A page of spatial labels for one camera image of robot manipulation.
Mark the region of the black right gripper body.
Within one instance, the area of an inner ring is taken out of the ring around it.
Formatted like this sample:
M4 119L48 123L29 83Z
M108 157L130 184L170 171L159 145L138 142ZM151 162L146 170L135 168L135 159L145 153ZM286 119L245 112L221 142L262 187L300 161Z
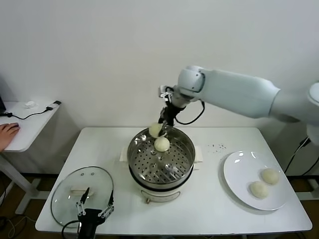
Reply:
M168 124L174 124L174 119L176 118L176 116L183 111L186 107L184 108L179 108L174 106L171 102L167 101L166 106L162 109L161 114L164 115L165 117L165 122L167 122Z

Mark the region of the person's bare hand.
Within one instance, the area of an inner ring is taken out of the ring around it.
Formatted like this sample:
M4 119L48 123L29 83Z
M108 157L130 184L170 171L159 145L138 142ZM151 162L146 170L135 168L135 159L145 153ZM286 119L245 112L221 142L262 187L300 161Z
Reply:
M0 151L4 151L12 142L14 137L19 132L18 123L8 123L0 125Z

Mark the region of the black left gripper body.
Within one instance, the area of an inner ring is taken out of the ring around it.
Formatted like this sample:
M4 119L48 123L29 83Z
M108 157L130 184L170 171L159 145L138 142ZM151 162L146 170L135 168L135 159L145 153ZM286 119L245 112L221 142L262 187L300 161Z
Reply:
M78 216L78 220L81 223L78 238L94 239L97 227L105 222L105 218L99 216L102 212L99 209L85 209L84 212L85 215Z

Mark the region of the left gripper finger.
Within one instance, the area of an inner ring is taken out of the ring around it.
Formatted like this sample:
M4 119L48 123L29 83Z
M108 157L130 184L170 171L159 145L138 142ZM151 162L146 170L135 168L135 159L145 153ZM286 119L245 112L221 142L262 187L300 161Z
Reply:
M100 217L108 217L114 211L114 191L111 191L107 207L99 214Z
M86 215L84 204L85 204L85 201L86 201L86 199L88 197L89 191L90 191L90 188L88 187L86 189L85 193L81 196L80 201L76 202L76 208L77 208L77 211L78 211L78 216Z

